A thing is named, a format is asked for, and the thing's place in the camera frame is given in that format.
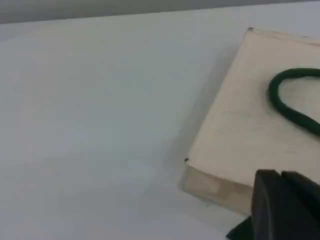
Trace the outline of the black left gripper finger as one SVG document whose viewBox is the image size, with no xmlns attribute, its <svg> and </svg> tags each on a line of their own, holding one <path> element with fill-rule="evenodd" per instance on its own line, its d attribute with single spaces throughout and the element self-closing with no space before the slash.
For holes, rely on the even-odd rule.
<svg viewBox="0 0 320 240">
<path fill-rule="evenodd" d="M 309 210 L 320 209 L 320 185 L 296 171 L 283 171 L 281 177 L 299 201 Z"/>
<path fill-rule="evenodd" d="M 308 209 L 281 173 L 258 170 L 255 174 L 251 225 L 255 240 L 318 240 L 320 209 Z"/>
</svg>

